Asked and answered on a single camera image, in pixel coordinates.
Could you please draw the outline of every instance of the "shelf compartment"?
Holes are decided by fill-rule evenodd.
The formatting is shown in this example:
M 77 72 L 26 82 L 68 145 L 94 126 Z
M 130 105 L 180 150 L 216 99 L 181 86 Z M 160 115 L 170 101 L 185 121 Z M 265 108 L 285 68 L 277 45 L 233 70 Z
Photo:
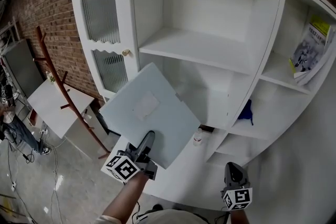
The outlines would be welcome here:
M 250 120 L 237 120 L 228 131 L 242 136 L 270 139 L 290 126 L 289 123 L 302 112 L 310 97 L 296 90 L 259 80 L 250 99 L 254 125 L 252 126 Z
M 215 35 L 162 28 L 139 48 L 139 52 L 250 74 L 243 43 Z
M 139 59 L 141 68 L 155 63 L 198 120 L 217 129 L 226 129 L 253 79 L 226 69 L 170 57 L 139 53 Z
M 139 52 L 255 76 L 278 2 L 134 0 Z
M 227 122 L 227 94 L 225 92 L 172 83 L 181 100 L 190 108 L 201 123 L 223 129 Z
M 271 52 L 260 78 L 305 94 L 310 94 L 311 92 L 307 87 L 298 86 L 295 82 L 288 59 L 285 56 Z
M 221 145 L 228 132 L 221 129 L 215 129 L 212 134 L 209 135 L 209 139 L 206 145 L 205 161 L 214 154 L 216 149 Z
M 272 53 L 260 76 L 261 79 L 305 94 L 315 92 L 316 86 L 320 84 L 321 72 L 318 72 L 311 81 L 301 87 L 295 82 L 288 63 L 288 59 L 301 43 L 304 28 L 309 23 L 312 15 L 319 16 L 330 25 L 336 23 L 331 14 L 322 8 L 323 5 L 320 5 L 322 3 L 317 4 L 315 1 L 319 2 L 319 0 L 285 0 Z
M 242 165 L 246 163 L 247 161 L 248 161 L 248 158 L 246 157 L 239 157 L 239 156 L 233 156 L 229 154 L 215 152 L 206 163 L 225 167 L 226 164 L 229 162 Z
M 240 157 L 252 157 L 258 155 L 268 145 L 267 140 L 228 134 L 216 152 Z

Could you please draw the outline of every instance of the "white wall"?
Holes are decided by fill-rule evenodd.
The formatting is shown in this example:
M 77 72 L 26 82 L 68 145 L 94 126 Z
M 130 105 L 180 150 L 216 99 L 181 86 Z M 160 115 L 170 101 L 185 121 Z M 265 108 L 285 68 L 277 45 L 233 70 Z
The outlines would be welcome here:
M 250 223 L 324 224 L 336 210 L 336 64 L 300 118 L 248 165 Z

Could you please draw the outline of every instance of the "door knob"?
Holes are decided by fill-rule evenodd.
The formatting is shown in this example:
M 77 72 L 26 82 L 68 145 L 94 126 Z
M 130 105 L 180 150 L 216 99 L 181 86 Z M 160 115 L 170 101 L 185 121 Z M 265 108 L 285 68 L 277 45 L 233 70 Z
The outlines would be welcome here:
M 126 49 L 126 50 L 123 50 L 123 51 L 122 51 L 122 55 L 123 55 L 123 56 L 127 56 L 129 53 L 130 53 L 130 50 L 129 50 L 129 49 Z

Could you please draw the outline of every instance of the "book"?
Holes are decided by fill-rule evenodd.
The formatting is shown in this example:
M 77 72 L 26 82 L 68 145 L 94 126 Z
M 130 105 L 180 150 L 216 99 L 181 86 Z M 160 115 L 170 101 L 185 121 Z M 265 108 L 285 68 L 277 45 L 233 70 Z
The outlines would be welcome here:
M 317 15 L 312 15 L 303 31 L 301 43 L 289 59 L 299 86 L 307 84 L 325 64 L 331 53 L 333 38 L 334 29 Z

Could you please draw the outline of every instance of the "gray panel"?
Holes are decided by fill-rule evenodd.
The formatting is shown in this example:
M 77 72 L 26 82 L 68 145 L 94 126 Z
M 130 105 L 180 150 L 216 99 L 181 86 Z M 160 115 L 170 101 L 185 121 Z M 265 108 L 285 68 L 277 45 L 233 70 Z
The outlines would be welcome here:
M 120 43 L 116 0 L 82 0 L 89 38 Z
M 13 75 L 12 79 L 16 80 L 22 94 L 29 97 L 43 83 L 43 78 L 33 61 L 27 41 L 22 39 L 9 45 L 3 55 L 9 65 L 7 69 Z
M 149 157 L 165 169 L 200 125 L 153 63 L 116 93 L 100 113 L 108 126 L 114 126 L 135 147 L 153 130 L 155 141 Z

